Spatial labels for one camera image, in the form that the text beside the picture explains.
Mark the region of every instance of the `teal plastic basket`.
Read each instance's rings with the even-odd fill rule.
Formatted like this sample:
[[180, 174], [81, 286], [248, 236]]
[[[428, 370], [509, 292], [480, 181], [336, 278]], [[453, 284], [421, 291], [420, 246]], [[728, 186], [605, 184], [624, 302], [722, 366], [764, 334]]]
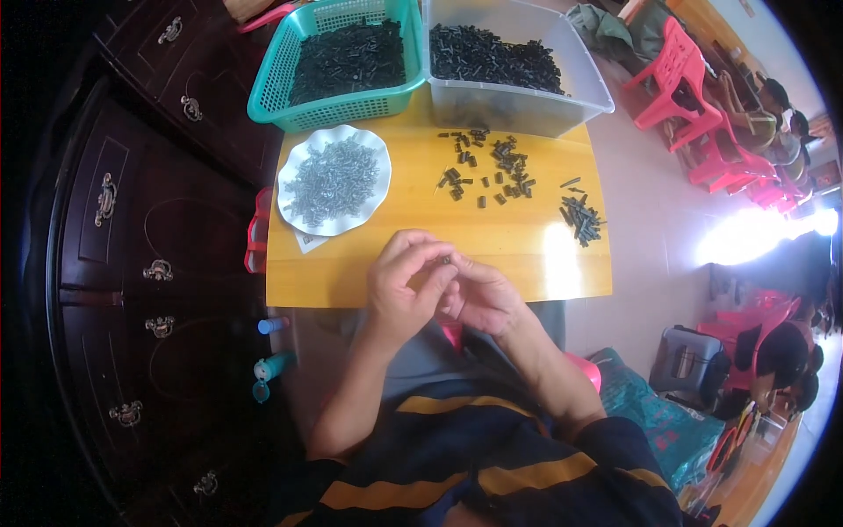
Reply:
[[[302, 40], [358, 23], [364, 16], [369, 24], [385, 19], [401, 22], [407, 82], [290, 107]], [[272, 123], [286, 133], [301, 132], [399, 114], [424, 80], [422, 15], [416, 0], [322, 0], [296, 9], [278, 26], [252, 85], [246, 111], [254, 122]]]

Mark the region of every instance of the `grey pants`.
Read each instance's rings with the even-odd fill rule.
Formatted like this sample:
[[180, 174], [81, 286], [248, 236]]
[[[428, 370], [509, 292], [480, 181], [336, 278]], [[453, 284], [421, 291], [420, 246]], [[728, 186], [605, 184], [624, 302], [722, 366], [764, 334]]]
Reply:
[[[559, 349], [565, 348], [565, 301], [527, 304]], [[343, 321], [342, 333], [349, 340], [366, 320], [360, 309]], [[491, 336], [468, 326], [463, 328], [463, 352], [454, 350], [442, 327], [431, 320], [401, 349], [386, 372], [383, 400], [413, 391], [423, 384], [454, 379], [495, 379], [526, 390], [524, 381]]]

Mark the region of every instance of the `teal plastic bag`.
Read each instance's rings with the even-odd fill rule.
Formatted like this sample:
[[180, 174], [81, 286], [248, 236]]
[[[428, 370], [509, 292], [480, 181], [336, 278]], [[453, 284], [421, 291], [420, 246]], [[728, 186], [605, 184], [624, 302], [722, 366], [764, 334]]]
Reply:
[[600, 400], [606, 413], [631, 419], [642, 428], [674, 494], [679, 495], [688, 483], [701, 481], [723, 432], [723, 421], [660, 399], [610, 347], [590, 360], [600, 370]]

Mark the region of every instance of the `yellow wooden table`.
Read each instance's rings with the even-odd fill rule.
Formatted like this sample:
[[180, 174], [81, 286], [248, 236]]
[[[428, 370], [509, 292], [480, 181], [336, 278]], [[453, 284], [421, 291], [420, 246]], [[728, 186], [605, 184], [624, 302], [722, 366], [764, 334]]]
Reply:
[[[515, 134], [516, 152], [529, 156], [527, 172], [537, 182], [532, 199], [508, 198], [501, 206], [494, 199], [502, 192], [493, 177], [499, 169], [489, 152], [497, 139], [505, 140], [509, 134], [493, 132], [485, 147], [470, 149], [477, 157], [476, 168], [456, 164], [454, 140], [437, 137], [443, 130], [432, 123], [429, 86], [418, 89], [400, 115], [351, 124], [371, 130], [386, 142], [392, 160], [389, 194], [364, 225], [303, 255], [292, 228], [275, 205], [276, 187], [266, 256], [267, 305], [362, 307], [366, 303], [366, 270], [399, 229], [429, 230], [471, 258], [496, 266], [528, 302], [612, 293], [610, 224], [601, 226], [602, 239], [582, 248], [559, 213], [562, 196], [581, 196], [559, 185], [580, 177], [575, 186], [588, 193], [586, 203], [606, 218], [584, 125], [560, 139]], [[287, 162], [293, 146], [309, 134], [284, 137], [278, 169]], [[462, 201], [454, 202], [447, 186], [434, 194], [446, 166], [456, 166], [464, 178], [474, 178], [474, 185], [463, 185]], [[483, 176], [489, 177], [490, 188], [481, 184]], [[478, 196], [486, 196], [485, 209], [477, 207]]]

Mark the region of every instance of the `metal drawer handle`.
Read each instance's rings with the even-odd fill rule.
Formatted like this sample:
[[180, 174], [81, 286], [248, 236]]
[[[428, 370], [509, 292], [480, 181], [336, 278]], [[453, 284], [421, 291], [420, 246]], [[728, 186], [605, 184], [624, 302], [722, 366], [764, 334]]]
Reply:
[[213, 496], [217, 492], [219, 483], [217, 482], [217, 472], [208, 471], [206, 476], [203, 476], [197, 484], [193, 486], [193, 492], [205, 494], [206, 496]]
[[141, 410], [143, 410], [143, 403], [133, 401], [128, 405], [111, 408], [108, 410], [108, 417], [116, 419], [123, 428], [131, 428], [141, 421]]
[[102, 192], [97, 198], [99, 209], [94, 218], [94, 225], [97, 227], [103, 226], [104, 219], [111, 219], [114, 214], [114, 204], [117, 201], [117, 187], [111, 182], [111, 172], [106, 172], [103, 176]]
[[158, 282], [169, 282], [173, 279], [173, 266], [166, 260], [153, 260], [153, 263], [143, 270], [143, 277]]
[[169, 23], [167, 29], [161, 34], [158, 38], [158, 43], [163, 44], [165, 41], [172, 42], [173, 40], [179, 38], [181, 34], [181, 17], [175, 17], [172, 22]]
[[155, 319], [147, 319], [144, 326], [153, 331], [155, 338], [167, 338], [173, 333], [175, 319], [171, 316], [159, 316]]
[[185, 117], [193, 122], [198, 122], [202, 120], [202, 112], [199, 111], [199, 101], [188, 97], [187, 95], [181, 96], [181, 104], [185, 107], [182, 111], [185, 112]]

